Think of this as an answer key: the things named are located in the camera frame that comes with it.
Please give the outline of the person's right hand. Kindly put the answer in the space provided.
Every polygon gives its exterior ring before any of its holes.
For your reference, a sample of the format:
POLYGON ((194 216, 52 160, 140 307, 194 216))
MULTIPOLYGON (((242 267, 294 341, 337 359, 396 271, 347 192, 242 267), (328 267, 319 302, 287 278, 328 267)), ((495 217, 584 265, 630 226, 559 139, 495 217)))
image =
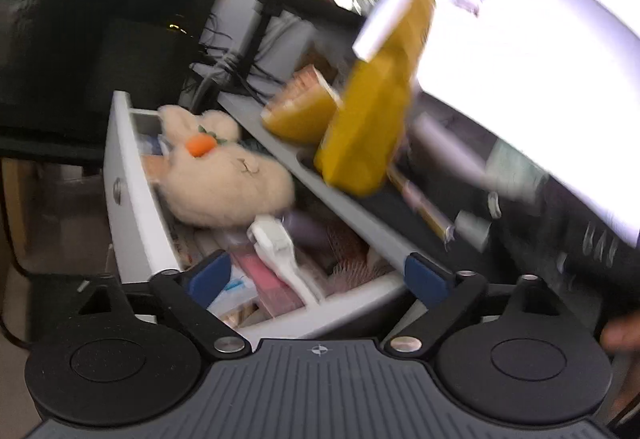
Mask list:
POLYGON ((609 351, 638 351, 640 349, 640 313, 608 322, 601 335, 601 345, 609 351))

